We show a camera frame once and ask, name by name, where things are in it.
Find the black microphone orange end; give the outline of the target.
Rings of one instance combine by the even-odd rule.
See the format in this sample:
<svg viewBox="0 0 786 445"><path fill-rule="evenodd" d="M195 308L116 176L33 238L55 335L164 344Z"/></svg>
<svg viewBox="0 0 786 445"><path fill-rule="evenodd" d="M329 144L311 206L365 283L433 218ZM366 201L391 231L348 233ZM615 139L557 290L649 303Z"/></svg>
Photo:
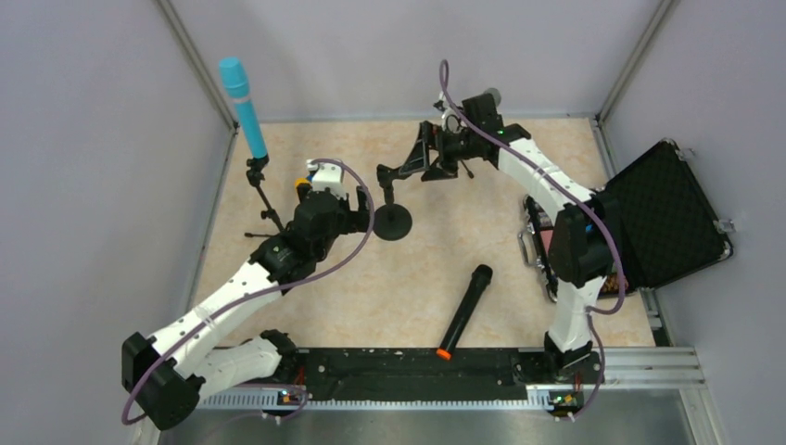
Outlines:
<svg viewBox="0 0 786 445"><path fill-rule="evenodd" d="M476 305L491 283L492 276L493 270L486 264L478 265L472 272L468 287L437 348L436 355L440 359L444 361L451 360Z"/></svg>

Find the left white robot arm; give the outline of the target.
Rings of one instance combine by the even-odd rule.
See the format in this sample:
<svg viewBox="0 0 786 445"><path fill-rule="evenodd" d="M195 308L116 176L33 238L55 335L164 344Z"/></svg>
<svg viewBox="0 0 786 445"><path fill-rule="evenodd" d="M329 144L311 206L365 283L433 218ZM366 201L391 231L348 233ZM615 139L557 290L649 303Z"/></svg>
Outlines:
<svg viewBox="0 0 786 445"><path fill-rule="evenodd" d="M221 342L247 318L289 290L337 272L359 253L354 248L333 267L318 273L342 235L360 234L367 243L374 201L367 186L357 187L357 209L335 184L310 183L282 231L265 239L221 287L186 314L159 330L134 333L121 346L121 383L129 393L121 421L148 420L159 431L181 424L200 402L249 380L271 377L295 350L287 334L264 331L241 344ZM131 405L140 414L130 416Z"/></svg>

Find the blue plastic tube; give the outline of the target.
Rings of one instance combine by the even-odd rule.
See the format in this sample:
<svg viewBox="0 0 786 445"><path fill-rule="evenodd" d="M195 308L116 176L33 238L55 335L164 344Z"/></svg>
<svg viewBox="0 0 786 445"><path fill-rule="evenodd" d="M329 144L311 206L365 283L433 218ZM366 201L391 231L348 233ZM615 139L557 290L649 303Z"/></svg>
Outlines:
<svg viewBox="0 0 786 445"><path fill-rule="evenodd" d="M226 57L219 62L219 73L225 93L235 106L237 119L245 133L253 159L268 161L266 147L250 92L246 70L238 57Z"/></svg>

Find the purple glitter microphone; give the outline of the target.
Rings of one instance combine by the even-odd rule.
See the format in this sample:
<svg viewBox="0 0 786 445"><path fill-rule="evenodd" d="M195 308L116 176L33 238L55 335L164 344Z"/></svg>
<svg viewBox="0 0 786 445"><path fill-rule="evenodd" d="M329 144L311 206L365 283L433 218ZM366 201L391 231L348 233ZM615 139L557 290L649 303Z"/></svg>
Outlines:
<svg viewBox="0 0 786 445"><path fill-rule="evenodd" d="M494 106L495 106L496 108L498 108L498 107L500 106L500 103L501 103L501 93L500 93L500 91L499 91L497 88L495 88L495 87L489 87L489 88L487 88L487 89L484 91L484 93L485 93L486 95L489 95L489 96L490 96L490 97L493 99L493 103L494 103Z"/></svg>

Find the round base clamp stand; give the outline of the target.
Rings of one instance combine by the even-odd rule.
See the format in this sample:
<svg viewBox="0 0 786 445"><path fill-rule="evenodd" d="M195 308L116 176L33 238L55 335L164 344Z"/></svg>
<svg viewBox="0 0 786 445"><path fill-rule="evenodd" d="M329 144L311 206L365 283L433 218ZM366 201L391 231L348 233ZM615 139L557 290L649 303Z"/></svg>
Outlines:
<svg viewBox="0 0 786 445"><path fill-rule="evenodd" d="M398 241L412 229L410 212L395 202L393 182L406 180L410 173L402 173L400 168L384 164L376 167L376 179L383 190L384 204L374 212L374 233L385 241Z"/></svg>

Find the tripod stand with shock mount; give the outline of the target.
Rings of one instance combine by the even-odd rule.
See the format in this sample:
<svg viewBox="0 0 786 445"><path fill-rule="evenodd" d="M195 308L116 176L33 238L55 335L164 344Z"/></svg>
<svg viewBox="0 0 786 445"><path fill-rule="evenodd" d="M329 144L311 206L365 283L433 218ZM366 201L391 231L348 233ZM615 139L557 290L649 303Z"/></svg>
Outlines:
<svg viewBox="0 0 786 445"><path fill-rule="evenodd" d="M467 164L464 162L464 160L460 160L460 163L461 163L461 165L463 166L464 170L466 171L466 174L467 174L467 176L468 176L470 179L474 179L474 178L475 178L475 175L474 175L474 173L473 173L473 172L472 172L472 171L469 169L469 167L468 167L468 166L467 166Z"/></svg>

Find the tripod stand with clip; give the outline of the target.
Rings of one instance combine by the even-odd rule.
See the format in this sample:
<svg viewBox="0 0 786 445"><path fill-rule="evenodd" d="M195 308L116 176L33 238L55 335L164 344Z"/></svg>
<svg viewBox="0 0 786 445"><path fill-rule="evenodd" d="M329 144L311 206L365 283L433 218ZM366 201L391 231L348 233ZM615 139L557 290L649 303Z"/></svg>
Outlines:
<svg viewBox="0 0 786 445"><path fill-rule="evenodd" d="M248 184L257 192L262 202L263 209L260 211L260 218L263 221L270 221L274 224L278 232L283 232L285 230L285 226L281 221L278 212L275 210L262 188L262 182L265 180L263 169L268 165L268 163L268 157L247 159L246 177Z"/></svg>

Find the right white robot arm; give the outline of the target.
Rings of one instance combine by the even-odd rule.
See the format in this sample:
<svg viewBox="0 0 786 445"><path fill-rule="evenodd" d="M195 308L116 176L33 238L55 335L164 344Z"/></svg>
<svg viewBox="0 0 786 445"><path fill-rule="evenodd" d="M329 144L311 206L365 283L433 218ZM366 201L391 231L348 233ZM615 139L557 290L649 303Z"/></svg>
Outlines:
<svg viewBox="0 0 786 445"><path fill-rule="evenodd" d="M491 91L461 105L441 95L440 122L423 121L399 178L452 179L469 159L489 162L524 187L545 211L553 229L547 250L556 276L557 309L544 338L549 364L566 370L590 357L590 310L612 270L621 268L620 206L604 192L577 184L537 146L519 124L505 124Z"/></svg>

